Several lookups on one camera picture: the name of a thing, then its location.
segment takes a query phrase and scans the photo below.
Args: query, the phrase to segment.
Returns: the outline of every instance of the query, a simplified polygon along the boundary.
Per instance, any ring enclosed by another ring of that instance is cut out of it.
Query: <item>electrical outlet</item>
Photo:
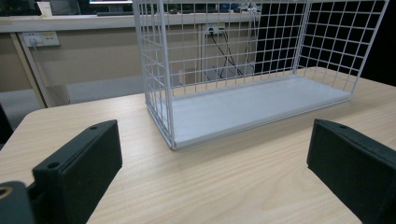
[[[221,35],[225,30],[225,23],[209,23],[205,26],[206,35]]]
[[[32,47],[34,44],[36,47],[44,46],[39,32],[23,33],[22,35],[27,47]]]
[[[23,33],[27,47],[59,46],[59,39],[54,31]]]
[[[41,32],[41,39],[43,40],[44,46],[59,46],[61,45],[59,43],[58,36],[56,35],[56,32],[54,31],[48,31],[48,32]]]

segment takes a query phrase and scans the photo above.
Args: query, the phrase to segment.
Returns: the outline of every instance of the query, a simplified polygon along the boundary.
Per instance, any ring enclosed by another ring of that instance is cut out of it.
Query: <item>cable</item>
[[[224,53],[224,51],[222,51],[221,47],[219,46],[218,42],[216,42],[215,37],[213,36],[213,33],[210,33],[210,36],[212,37],[213,42],[215,42],[215,44],[218,46],[218,49],[220,50],[221,54],[224,56],[224,58],[230,63],[232,64],[236,71],[238,72],[239,76],[243,76],[244,74],[238,69],[238,67],[235,65],[235,63],[233,63]]]
[[[30,38],[29,42],[30,45],[32,45],[32,47],[35,49],[35,51],[37,51],[37,49],[35,48],[37,46],[37,40],[35,38]]]
[[[226,31],[223,31],[223,33],[224,33],[224,40],[225,40],[225,43],[227,45],[227,51],[228,51],[228,53],[229,53],[229,55],[231,57],[231,61],[233,61],[233,64],[235,64],[235,61],[233,60],[233,55],[231,54],[231,49],[230,49],[230,47],[228,45],[228,34],[227,34]]]
[[[223,65],[223,67],[222,67],[222,69],[221,69],[221,73],[220,73],[220,74],[219,74],[219,71],[216,69],[215,65],[212,65],[213,69],[216,71],[216,74],[218,74],[218,76],[219,76],[220,78],[223,78],[222,74],[223,74],[223,72],[224,72],[224,66],[225,66],[226,63],[227,63],[227,61],[224,61],[224,65]]]
[[[211,81],[210,78],[209,78],[209,76],[207,75],[206,71],[204,71],[204,74],[205,74],[207,80],[208,80],[208,81]]]

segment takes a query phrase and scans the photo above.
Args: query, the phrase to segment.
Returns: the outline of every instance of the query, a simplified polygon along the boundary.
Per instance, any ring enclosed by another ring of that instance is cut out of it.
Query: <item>light wood tabletop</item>
[[[396,88],[361,79],[349,102],[172,151],[143,94],[43,109],[0,151],[0,183],[32,169],[87,127],[117,119],[123,165],[90,223],[361,223],[311,172],[314,119],[396,148]]]

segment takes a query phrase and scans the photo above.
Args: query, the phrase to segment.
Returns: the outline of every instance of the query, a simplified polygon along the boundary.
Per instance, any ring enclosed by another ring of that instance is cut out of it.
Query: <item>white wire basket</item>
[[[387,5],[135,0],[148,110],[180,149],[345,102]]]

